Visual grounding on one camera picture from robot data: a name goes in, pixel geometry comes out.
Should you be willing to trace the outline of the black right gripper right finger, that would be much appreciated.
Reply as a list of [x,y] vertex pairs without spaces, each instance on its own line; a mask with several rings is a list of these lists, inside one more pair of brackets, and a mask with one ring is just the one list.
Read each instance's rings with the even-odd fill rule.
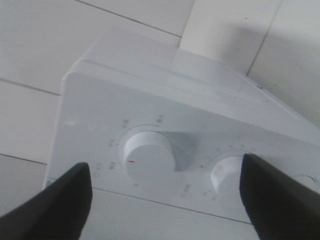
[[255,154],[243,156],[239,192],[259,239],[320,238],[320,195]]

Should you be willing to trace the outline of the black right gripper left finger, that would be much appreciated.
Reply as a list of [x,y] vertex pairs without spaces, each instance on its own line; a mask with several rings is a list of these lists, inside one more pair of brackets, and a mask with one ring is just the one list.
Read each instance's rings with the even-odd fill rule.
[[0,218],[2,240],[78,240],[92,204],[90,168],[80,162]]

